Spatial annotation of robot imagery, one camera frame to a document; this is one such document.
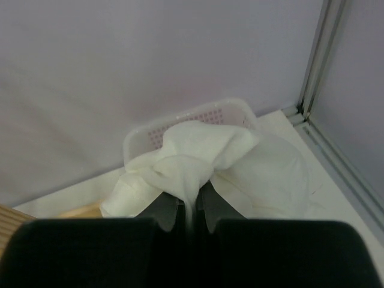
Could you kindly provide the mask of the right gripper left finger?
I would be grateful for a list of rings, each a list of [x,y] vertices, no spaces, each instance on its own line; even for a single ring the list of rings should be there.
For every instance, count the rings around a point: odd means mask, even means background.
[[[2,287],[180,287],[183,201],[160,194],[134,218],[23,224],[1,259]]]

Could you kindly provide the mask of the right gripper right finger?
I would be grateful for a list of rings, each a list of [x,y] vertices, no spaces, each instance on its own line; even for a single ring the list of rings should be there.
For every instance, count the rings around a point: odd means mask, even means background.
[[[340,221],[247,219],[205,184],[197,198],[199,287],[379,287],[360,234]]]

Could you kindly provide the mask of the white t shirt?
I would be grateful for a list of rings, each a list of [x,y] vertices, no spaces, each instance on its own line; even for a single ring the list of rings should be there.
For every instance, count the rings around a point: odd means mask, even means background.
[[[186,221],[196,213],[199,190],[211,183],[249,219],[304,219],[322,206],[310,199],[302,154],[271,133],[187,121],[169,128],[160,149],[125,164],[100,205],[104,218],[133,218],[163,192],[183,201]]]

